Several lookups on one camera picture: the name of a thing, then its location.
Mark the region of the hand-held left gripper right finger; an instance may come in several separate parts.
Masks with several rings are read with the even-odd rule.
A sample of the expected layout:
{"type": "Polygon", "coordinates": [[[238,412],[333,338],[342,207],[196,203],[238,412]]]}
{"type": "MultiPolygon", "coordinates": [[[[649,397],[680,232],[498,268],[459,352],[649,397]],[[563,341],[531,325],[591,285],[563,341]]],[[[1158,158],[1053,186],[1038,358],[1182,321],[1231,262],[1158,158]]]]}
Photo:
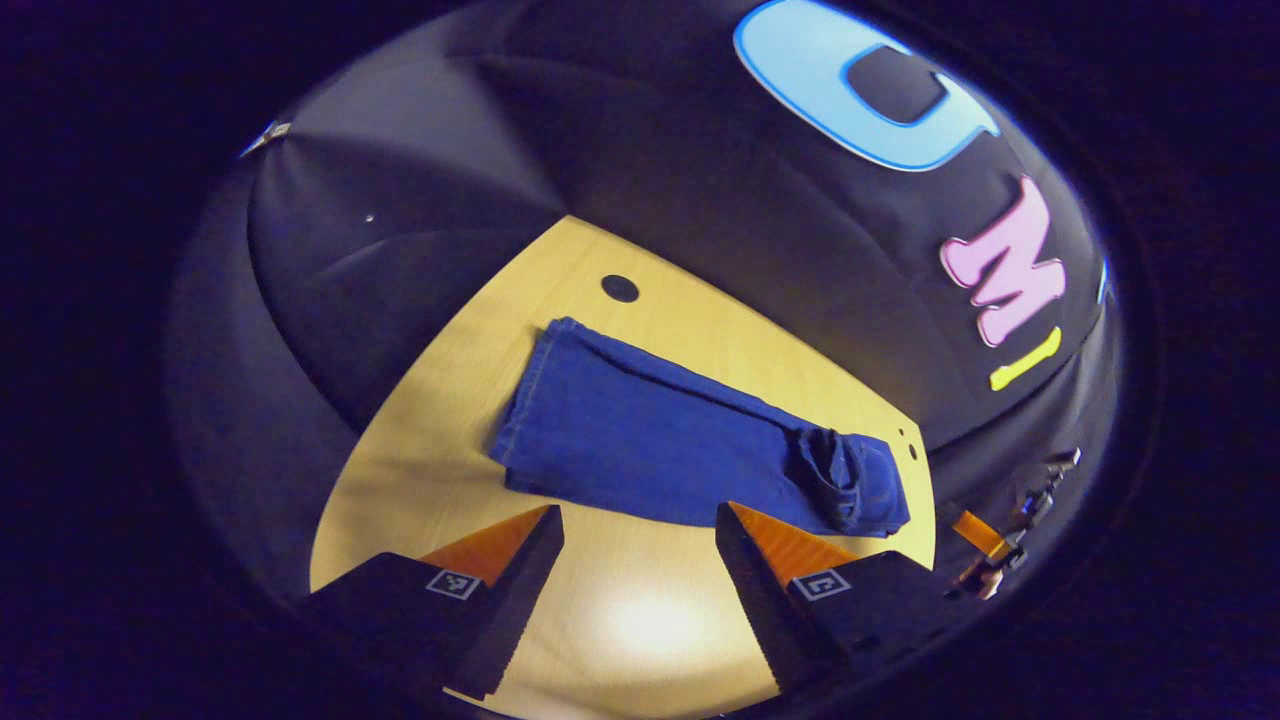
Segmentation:
{"type": "Polygon", "coordinates": [[[961,623],[960,588],[897,551],[856,556],[736,502],[716,546],[783,694],[879,680],[961,623]]]}

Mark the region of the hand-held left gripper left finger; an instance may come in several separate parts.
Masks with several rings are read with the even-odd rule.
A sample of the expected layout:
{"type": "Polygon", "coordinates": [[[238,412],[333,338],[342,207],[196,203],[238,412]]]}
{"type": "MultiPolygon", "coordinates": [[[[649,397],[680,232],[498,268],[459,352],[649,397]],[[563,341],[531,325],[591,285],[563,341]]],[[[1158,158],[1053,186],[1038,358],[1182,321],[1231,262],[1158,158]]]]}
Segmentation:
{"type": "Polygon", "coordinates": [[[497,692],[564,546],[543,505],[420,559],[372,556],[300,603],[343,659],[412,694],[497,692]]]}

